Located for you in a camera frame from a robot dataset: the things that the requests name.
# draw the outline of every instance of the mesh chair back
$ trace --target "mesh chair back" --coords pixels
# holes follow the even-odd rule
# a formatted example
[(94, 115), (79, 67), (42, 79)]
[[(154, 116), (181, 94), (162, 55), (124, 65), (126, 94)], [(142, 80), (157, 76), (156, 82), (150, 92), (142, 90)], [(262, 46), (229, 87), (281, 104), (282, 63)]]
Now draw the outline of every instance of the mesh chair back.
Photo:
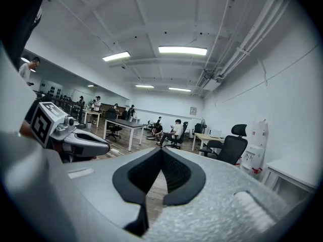
[(182, 132), (181, 137), (178, 140), (178, 143), (182, 143), (184, 141), (184, 135), (185, 135), (185, 131), (186, 131), (187, 125), (188, 125), (188, 122), (184, 122), (183, 123), (183, 132)]
[(202, 125), (201, 124), (196, 124), (194, 127), (194, 132), (198, 134), (202, 134)]
[(116, 119), (117, 118), (116, 110), (114, 108), (109, 108), (105, 114), (105, 118)]
[(228, 135), (224, 140), (223, 148), (219, 153), (217, 160), (235, 165), (244, 150), (247, 148), (247, 145), (248, 141), (246, 139)]

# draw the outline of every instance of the wooden floor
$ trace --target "wooden floor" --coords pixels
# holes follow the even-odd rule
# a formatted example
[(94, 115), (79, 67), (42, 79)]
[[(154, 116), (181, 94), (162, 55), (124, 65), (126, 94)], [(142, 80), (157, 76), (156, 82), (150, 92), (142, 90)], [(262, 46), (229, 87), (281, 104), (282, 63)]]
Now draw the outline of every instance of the wooden floor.
[[(100, 118), (98, 128), (96, 125), (92, 124), (91, 133), (96, 134), (103, 138), (103, 130), (104, 130), (104, 118)], [(108, 137), (107, 141), (110, 145), (111, 149), (116, 149), (119, 151), (118, 155), (114, 155), (111, 152), (108, 152), (106, 155), (99, 156), (97, 160), (107, 159), (111, 157), (122, 157), (122, 155), (126, 155), (132, 152), (140, 151), (146, 148), (157, 147), (156, 141), (147, 140), (146, 137), (150, 136), (145, 130), (142, 137), (142, 144), (139, 145), (141, 129), (137, 129), (134, 131), (133, 141), (131, 152), (128, 151), (129, 138), (130, 138), (130, 129), (123, 128), (120, 131), (121, 139), (117, 138), (115, 141), (114, 138)], [(195, 148), (193, 153), (198, 154), (198, 149), (200, 144), (198, 141), (195, 142)], [(193, 140), (189, 139), (185, 136), (184, 142), (181, 144), (181, 150), (192, 152)], [(152, 185), (150, 191), (146, 196), (146, 205), (147, 205), (147, 214), (149, 224), (152, 225), (154, 221), (158, 218), (160, 213), (163, 210), (163, 198), (167, 194), (167, 185), (166, 180), (163, 173), (160, 171), (157, 179)]]

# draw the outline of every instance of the white desk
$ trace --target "white desk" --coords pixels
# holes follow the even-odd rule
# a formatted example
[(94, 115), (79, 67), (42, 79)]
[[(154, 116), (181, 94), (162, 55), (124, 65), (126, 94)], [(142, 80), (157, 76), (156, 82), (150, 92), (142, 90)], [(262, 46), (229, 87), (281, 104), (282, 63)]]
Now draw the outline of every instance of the white desk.
[(265, 184), (269, 176), (275, 174), (274, 183), (270, 189), (274, 189), (278, 178), (282, 178), (310, 193), (314, 193), (318, 187), (322, 166), (320, 164), (309, 163), (306, 158), (297, 160), (284, 157), (267, 163), (268, 170), (263, 177), (262, 183)]
[(104, 131), (103, 131), (103, 139), (104, 140), (105, 140), (105, 134), (106, 134), (106, 124), (108, 122), (110, 122), (112, 124), (115, 124), (115, 125), (118, 125), (118, 126), (122, 126), (122, 127), (126, 127), (126, 128), (131, 129), (128, 151), (131, 151), (131, 145), (132, 145), (132, 138), (133, 138), (134, 130), (141, 128), (141, 135), (140, 135), (140, 140), (139, 140), (139, 144), (141, 144), (143, 129), (144, 129), (144, 127), (146, 125), (141, 125), (141, 124), (137, 124), (137, 123), (134, 123), (134, 122), (125, 121), (123, 119), (106, 119), (105, 123), (104, 123)]
[(100, 119), (100, 112), (96, 112), (96, 111), (91, 111), (91, 110), (83, 110), (83, 112), (85, 113), (85, 117), (84, 117), (84, 123), (86, 124), (86, 115), (97, 115), (97, 121), (96, 121), (96, 127), (99, 126), (99, 119)]
[(136, 121), (135, 121), (135, 123), (139, 123), (139, 122), (140, 122), (140, 118), (133, 117), (133, 118), (132, 118), (132, 122), (133, 122), (134, 120), (136, 120)]
[(220, 141), (220, 142), (224, 143), (224, 139), (214, 138), (214, 137), (211, 137), (210, 135), (195, 133), (194, 134), (193, 145), (192, 145), (192, 151), (194, 151), (196, 137), (201, 140), (200, 149), (203, 149), (203, 144), (204, 143), (207, 144), (209, 141)]

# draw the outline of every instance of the black shirt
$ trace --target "black shirt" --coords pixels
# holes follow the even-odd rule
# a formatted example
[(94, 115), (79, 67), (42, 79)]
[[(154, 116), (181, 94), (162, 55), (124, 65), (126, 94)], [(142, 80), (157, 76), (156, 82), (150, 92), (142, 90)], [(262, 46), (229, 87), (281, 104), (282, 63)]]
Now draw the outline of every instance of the black shirt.
[(155, 127), (156, 128), (156, 134), (160, 133), (163, 130), (163, 127), (161, 125), (159, 125), (159, 127)]

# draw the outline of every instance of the white shirt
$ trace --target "white shirt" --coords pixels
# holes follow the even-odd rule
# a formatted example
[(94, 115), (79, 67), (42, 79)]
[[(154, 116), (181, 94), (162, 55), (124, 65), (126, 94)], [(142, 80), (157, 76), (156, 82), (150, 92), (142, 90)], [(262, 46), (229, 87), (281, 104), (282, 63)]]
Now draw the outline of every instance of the white shirt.
[(99, 100), (94, 104), (94, 111), (99, 111), (100, 106), (101, 106), (101, 101)]
[(183, 133), (183, 126), (181, 124), (175, 125), (173, 131), (176, 132), (175, 135), (177, 135), (177, 136), (175, 137), (175, 135), (172, 135), (172, 138), (179, 139)]
[(20, 66), (19, 68), (19, 74), (20, 76), (26, 81), (29, 81), (29, 77), (30, 77), (30, 69), (28, 66), (28, 63), (24, 63), (23, 65)]

